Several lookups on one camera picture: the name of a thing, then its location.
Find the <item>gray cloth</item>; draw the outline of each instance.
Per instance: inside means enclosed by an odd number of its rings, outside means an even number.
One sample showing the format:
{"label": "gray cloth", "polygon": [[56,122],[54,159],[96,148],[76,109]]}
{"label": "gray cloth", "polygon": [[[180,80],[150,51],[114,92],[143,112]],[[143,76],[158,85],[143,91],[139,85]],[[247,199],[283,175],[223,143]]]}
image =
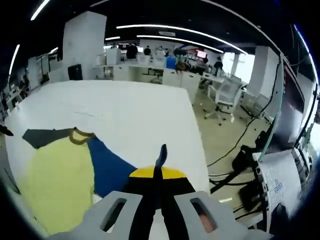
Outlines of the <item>gray cloth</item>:
{"label": "gray cloth", "polygon": [[22,138],[35,149],[42,148],[56,140],[66,138],[70,135],[72,128],[60,130],[28,129]]}

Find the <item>yellow fabric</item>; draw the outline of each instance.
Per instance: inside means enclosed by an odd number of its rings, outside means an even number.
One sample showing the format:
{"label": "yellow fabric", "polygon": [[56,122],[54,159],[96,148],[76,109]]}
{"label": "yellow fabric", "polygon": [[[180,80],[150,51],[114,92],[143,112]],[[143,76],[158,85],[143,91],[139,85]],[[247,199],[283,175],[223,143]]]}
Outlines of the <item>yellow fabric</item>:
{"label": "yellow fabric", "polygon": [[73,229],[92,205],[94,168],[88,145],[66,137],[38,149],[18,186],[50,235]]}
{"label": "yellow fabric", "polygon": [[[138,168],[133,173],[130,174],[130,177],[134,178],[153,178],[154,177],[155,166],[148,166],[144,168]],[[179,179],[186,178],[186,175],[179,170],[175,170],[168,167],[161,167],[163,179]]]}

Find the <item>white cabinet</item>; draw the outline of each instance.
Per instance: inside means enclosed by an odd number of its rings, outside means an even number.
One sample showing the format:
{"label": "white cabinet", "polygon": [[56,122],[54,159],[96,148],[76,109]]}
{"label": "white cabinet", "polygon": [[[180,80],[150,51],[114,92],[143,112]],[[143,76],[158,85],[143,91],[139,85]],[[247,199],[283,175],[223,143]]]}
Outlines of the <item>white cabinet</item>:
{"label": "white cabinet", "polygon": [[164,69],[162,84],[172,87],[180,87],[182,81],[182,75],[177,74],[177,72],[173,69]]}
{"label": "white cabinet", "polygon": [[194,104],[198,92],[201,76],[191,72],[183,72],[181,88],[186,89],[190,102]]}
{"label": "white cabinet", "polygon": [[132,74],[129,66],[116,65],[113,67],[114,81],[132,81]]}

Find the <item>white office chair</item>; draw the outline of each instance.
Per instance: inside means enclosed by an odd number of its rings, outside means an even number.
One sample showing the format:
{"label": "white office chair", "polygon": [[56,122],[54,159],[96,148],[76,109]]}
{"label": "white office chair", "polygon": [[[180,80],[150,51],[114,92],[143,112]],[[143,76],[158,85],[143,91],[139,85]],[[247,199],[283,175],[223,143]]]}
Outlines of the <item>white office chair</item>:
{"label": "white office chair", "polygon": [[222,125],[222,121],[225,121],[226,118],[221,118],[220,113],[229,114],[231,116],[231,122],[234,121],[233,112],[236,109],[236,106],[239,102],[239,98],[243,91],[243,84],[241,81],[233,80],[226,78],[221,86],[216,90],[213,86],[208,86],[207,96],[209,99],[216,104],[214,111],[209,112],[205,115],[204,119],[212,115],[216,115],[219,119],[219,126]]}

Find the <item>window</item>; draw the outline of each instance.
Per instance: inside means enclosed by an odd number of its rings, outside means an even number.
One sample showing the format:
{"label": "window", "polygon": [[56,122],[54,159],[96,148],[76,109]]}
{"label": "window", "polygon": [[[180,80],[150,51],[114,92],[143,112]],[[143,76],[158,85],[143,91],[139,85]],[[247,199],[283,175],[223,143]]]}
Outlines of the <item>window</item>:
{"label": "window", "polygon": [[255,55],[240,54],[234,75],[248,84],[251,79],[252,70],[254,69],[254,62]]}
{"label": "window", "polygon": [[226,52],[223,55],[223,60],[222,60],[222,70],[227,73],[231,74],[231,69],[234,64],[234,59],[235,59],[235,53],[234,52]]}

